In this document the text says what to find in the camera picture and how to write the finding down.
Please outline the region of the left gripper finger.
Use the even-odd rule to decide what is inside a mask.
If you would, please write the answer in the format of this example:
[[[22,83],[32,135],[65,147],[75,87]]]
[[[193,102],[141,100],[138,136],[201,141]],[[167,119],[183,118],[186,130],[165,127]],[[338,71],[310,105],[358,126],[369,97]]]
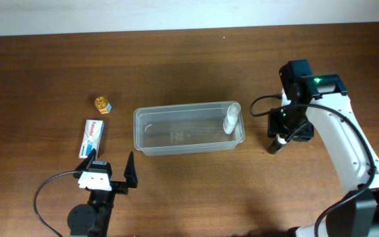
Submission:
[[[128,188],[138,187],[138,177],[136,174],[134,164],[134,152],[131,151],[127,160],[126,168],[124,170],[124,177],[126,179],[126,185]]]
[[[97,150],[92,149],[92,151],[88,154],[88,156],[78,165],[78,171],[84,172],[88,170],[88,167],[91,165],[93,161],[96,160]]]

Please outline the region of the dark bottle white cap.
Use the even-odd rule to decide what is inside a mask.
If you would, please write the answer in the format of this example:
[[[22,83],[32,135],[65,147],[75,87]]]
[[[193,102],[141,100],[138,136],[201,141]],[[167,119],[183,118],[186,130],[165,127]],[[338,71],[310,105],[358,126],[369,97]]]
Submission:
[[[281,137],[275,137],[273,142],[267,147],[267,151],[272,154],[276,155],[283,147],[285,147],[287,144],[287,141]]]

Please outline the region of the white Panadol box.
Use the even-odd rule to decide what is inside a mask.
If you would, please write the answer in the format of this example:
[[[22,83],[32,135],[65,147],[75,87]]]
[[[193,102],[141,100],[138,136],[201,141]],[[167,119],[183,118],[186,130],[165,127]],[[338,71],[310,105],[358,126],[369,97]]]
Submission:
[[[78,154],[79,159],[85,159],[93,149],[96,150],[96,155],[98,155],[104,124],[102,120],[86,121],[82,144],[80,145]]]

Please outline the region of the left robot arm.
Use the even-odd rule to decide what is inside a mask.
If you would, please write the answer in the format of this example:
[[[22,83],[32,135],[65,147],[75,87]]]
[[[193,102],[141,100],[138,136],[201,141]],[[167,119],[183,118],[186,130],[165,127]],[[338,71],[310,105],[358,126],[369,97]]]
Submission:
[[[96,159],[92,150],[74,170],[80,188],[89,191],[85,204],[72,208],[67,217],[71,236],[106,236],[117,195],[126,195],[130,188],[138,187],[134,154],[129,154],[124,169],[124,181],[112,181],[111,164]]]

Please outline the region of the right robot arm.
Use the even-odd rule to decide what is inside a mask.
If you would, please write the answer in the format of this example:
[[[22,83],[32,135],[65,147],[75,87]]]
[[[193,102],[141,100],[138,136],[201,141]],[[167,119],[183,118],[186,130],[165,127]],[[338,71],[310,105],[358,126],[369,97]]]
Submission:
[[[334,164],[343,197],[309,226],[288,236],[379,236],[379,158],[364,135],[337,74],[314,75],[307,60],[279,70],[282,106],[268,116],[268,147],[277,153],[290,141],[318,132]]]

